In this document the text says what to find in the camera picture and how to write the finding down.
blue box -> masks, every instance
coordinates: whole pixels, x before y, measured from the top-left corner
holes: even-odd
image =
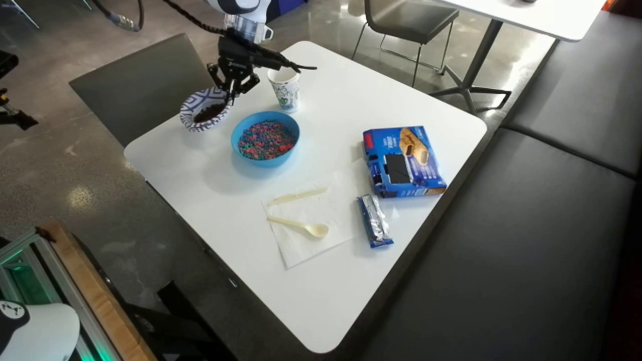
[[[302,5],[307,0],[272,0],[267,7],[267,22],[284,15],[286,11]]]
[[[366,130],[363,150],[378,197],[423,197],[447,188],[423,126]]]

black cushion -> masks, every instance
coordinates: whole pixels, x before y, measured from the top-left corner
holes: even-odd
[[[603,342],[603,361],[642,359],[642,187],[630,213],[615,295]]]
[[[596,359],[631,193],[628,176],[498,130],[363,359]]]
[[[636,176],[642,155],[642,19],[601,11],[582,42],[559,42],[508,128]]]

chair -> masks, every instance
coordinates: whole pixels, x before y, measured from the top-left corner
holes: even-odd
[[[71,83],[124,147],[180,111],[213,78],[184,33],[143,47]]]
[[[423,44],[435,37],[445,25],[450,25],[447,39],[441,55],[441,65],[438,69],[443,75],[443,58],[450,44],[450,33],[453,30],[453,19],[460,15],[455,7],[440,5],[430,0],[366,0],[366,23],[384,35],[395,35],[410,42],[417,42],[413,81],[417,81],[417,67]],[[361,25],[360,39],[353,51],[358,55],[360,42],[363,37],[366,23]]]
[[[2,2],[0,7],[21,11],[35,27],[40,30],[40,23],[17,0]]]

metal leg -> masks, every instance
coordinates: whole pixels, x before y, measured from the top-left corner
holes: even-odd
[[[393,55],[393,56],[397,56],[397,58],[410,61],[410,63],[416,63],[416,61],[417,61],[417,58],[410,58],[410,56],[406,56],[406,55],[402,55],[402,53],[395,53],[395,51],[388,51],[388,47],[381,47],[381,51],[388,53],[388,55]],[[438,69],[438,67],[434,67],[434,65],[426,65],[426,63],[422,63],[422,61],[419,61],[419,65],[426,67],[426,69],[432,69],[432,71],[438,72],[440,77],[443,75],[443,71]]]
[[[453,33],[453,23],[455,23],[455,22],[450,22],[450,27],[447,27],[447,37],[445,37],[445,45],[443,45],[443,55],[441,55],[441,63],[440,63],[440,71],[438,71],[440,77],[443,77],[443,72],[445,72],[443,63],[445,63],[445,53],[447,53],[450,35]]]
[[[384,39],[385,39],[385,33],[381,35],[379,51],[384,51]]]
[[[504,22],[499,22],[499,19],[492,19],[492,22],[487,23],[487,30],[485,30],[485,33],[484,33],[484,37],[481,37],[481,44],[479,44],[479,47],[477,47],[477,53],[476,53],[476,58],[474,58],[474,63],[470,65],[463,81],[460,81],[460,77],[455,77],[450,69],[445,69],[447,75],[455,81],[455,86],[453,86],[453,88],[440,90],[440,93],[434,93],[432,97],[445,97],[445,95],[455,95],[455,93],[460,93],[460,95],[463,97],[470,113],[496,111],[496,109],[501,109],[501,107],[508,102],[508,99],[509,99],[509,95],[511,95],[509,90],[474,86],[474,83],[476,83],[476,78],[477,78],[477,75],[479,75],[479,71],[481,71],[481,65],[484,65],[484,61],[485,61],[492,44],[496,42],[499,30],[501,30],[501,23],[504,23]],[[474,105],[471,105],[471,93],[501,95],[504,99],[501,99],[501,102],[499,102],[498,107],[484,107],[484,109],[477,109],[477,111],[476,111]]]
[[[417,81],[417,69],[419,69],[419,58],[422,58],[422,44],[419,44],[419,47],[417,47],[417,58],[416,58],[416,72],[413,72],[413,83],[412,83],[412,86],[416,86],[416,81]]]
[[[35,27],[40,30],[40,23],[33,19],[33,15],[28,15],[28,11],[25,11],[25,7],[17,0],[10,0],[10,7],[17,7]]]
[[[356,55],[358,55],[358,47],[360,47],[360,42],[361,42],[363,30],[366,30],[366,23],[361,25],[361,32],[360,32],[360,37],[358,37],[358,44],[356,44],[356,51],[353,51],[353,56],[352,56],[352,58],[356,58]]]

white table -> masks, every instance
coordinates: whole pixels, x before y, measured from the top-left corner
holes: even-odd
[[[370,193],[366,168],[352,172],[363,163],[361,133],[423,124],[450,182],[485,134],[485,124],[316,44],[299,42],[284,56],[318,71],[300,77],[302,109],[292,117],[302,139],[282,168],[251,168],[232,156],[228,144],[243,117],[277,107],[265,71],[256,71],[262,83],[236,100],[219,128],[186,133],[175,117],[130,143],[124,155],[307,348],[327,352],[341,342],[441,198],[384,200],[395,245],[371,250],[356,206],[358,197]],[[336,203],[353,206],[356,237],[286,269],[265,220],[265,200],[325,176],[346,184]]]
[[[458,83],[458,86],[445,88],[434,95],[434,97],[443,97],[443,95],[460,93],[471,113],[474,113],[474,105],[470,97],[471,93],[504,95],[504,100],[496,109],[501,109],[508,97],[511,95],[509,90],[474,86],[477,72],[492,44],[496,42],[504,22],[530,27],[533,32],[549,33],[558,39],[578,42],[584,37],[584,33],[593,23],[596,15],[603,5],[603,0],[535,0],[531,4],[521,0],[440,0],[440,2],[492,18],[481,37],[481,44],[476,53],[476,58],[471,61],[463,81],[460,81],[451,71],[447,71]]]

